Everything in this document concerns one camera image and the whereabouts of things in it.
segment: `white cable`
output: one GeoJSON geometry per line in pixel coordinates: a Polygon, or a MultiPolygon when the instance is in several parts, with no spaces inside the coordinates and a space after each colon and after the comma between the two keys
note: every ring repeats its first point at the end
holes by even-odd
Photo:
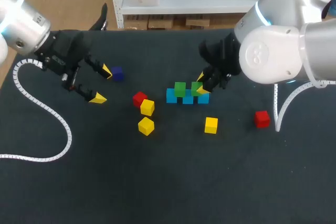
{"type": "Polygon", "coordinates": [[[40,102],[33,96],[31,96],[20,84],[17,73],[18,70],[21,66],[24,64],[34,64],[38,68],[42,68],[42,62],[37,61],[37,60],[32,60],[32,59],[25,59],[22,61],[19,61],[16,66],[14,67],[13,70],[13,79],[15,86],[18,88],[18,90],[28,99],[30,99],[32,102],[36,103],[38,106],[41,108],[45,109],[48,111],[50,114],[52,114],[54,117],[57,118],[58,121],[61,122],[61,124],[64,126],[67,136],[68,136],[68,142],[63,151],[61,151],[59,154],[53,157],[47,157],[47,158],[39,158],[39,157],[27,157],[27,156],[21,156],[21,155],[12,155],[12,154],[0,154],[0,158],[13,158],[13,159],[21,159],[21,160],[26,160],[26,161],[31,161],[31,162],[50,162],[50,161],[55,161],[59,159],[60,157],[64,156],[66,152],[70,149],[71,142],[72,142],[72,135],[71,135],[71,130],[67,122],[53,109],[49,108],[47,105],[44,103],[40,102]]]}
{"type": "MultiPolygon", "coordinates": [[[[336,81],[317,81],[317,83],[321,86],[326,87],[327,85],[335,85],[336,81]]],[[[315,87],[315,84],[312,82],[305,83],[304,85],[301,85],[297,89],[295,89],[292,94],[287,97],[286,101],[283,103],[282,108],[280,110],[280,113],[278,115],[278,85],[274,84],[274,99],[273,99],[273,111],[274,111],[274,121],[275,121],[275,130],[277,132],[280,131],[281,128],[281,122],[282,119],[284,118],[284,114],[289,106],[289,104],[292,102],[292,100],[302,91],[315,87]]]]}

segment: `green cube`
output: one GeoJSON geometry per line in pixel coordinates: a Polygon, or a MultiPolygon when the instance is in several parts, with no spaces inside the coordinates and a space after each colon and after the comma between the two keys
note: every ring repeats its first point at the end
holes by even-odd
{"type": "Polygon", "coordinates": [[[193,97],[199,97],[200,95],[202,95],[202,94],[198,93],[198,91],[197,91],[202,85],[203,84],[199,81],[193,81],[191,83],[191,95],[193,97]]]}
{"type": "Polygon", "coordinates": [[[176,97],[185,97],[185,82],[175,82],[174,94],[176,97]]]}

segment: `red cube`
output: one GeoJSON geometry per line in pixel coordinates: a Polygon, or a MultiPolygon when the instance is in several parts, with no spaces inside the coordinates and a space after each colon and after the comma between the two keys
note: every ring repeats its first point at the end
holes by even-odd
{"type": "Polygon", "coordinates": [[[254,116],[254,122],[257,128],[267,128],[271,122],[267,111],[258,111],[254,116]]]}
{"type": "Polygon", "coordinates": [[[147,99],[147,95],[145,95],[142,92],[138,92],[133,96],[133,104],[134,106],[140,108],[141,103],[143,102],[144,99],[147,99]]]}

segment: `cardboard box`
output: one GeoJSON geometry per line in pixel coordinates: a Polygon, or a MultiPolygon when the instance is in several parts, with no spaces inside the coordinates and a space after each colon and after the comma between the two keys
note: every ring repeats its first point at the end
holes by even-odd
{"type": "Polygon", "coordinates": [[[207,29],[230,29],[234,28],[245,13],[227,13],[211,16],[210,25],[207,29]]]}
{"type": "Polygon", "coordinates": [[[188,15],[185,25],[191,28],[208,27],[210,25],[210,15],[206,14],[188,15]]]}
{"type": "Polygon", "coordinates": [[[174,24],[173,15],[150,15],[148,20],[149,29],[172,29],[174,24]]]}
{"type": "Polygon", "coordinates": [[[125,30],[147,30],[148,15],[127,15],[124,16],[125,30]]]}

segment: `dark blue cube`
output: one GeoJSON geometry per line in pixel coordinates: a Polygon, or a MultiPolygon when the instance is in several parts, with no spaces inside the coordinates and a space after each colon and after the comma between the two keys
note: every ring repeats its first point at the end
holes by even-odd
{"type": "Polygon", "coordinates": [[[122,81],[124,79],[124,73],[121,67],[114,67],[111,69],[111,72],[114,81],[122,81]]]}

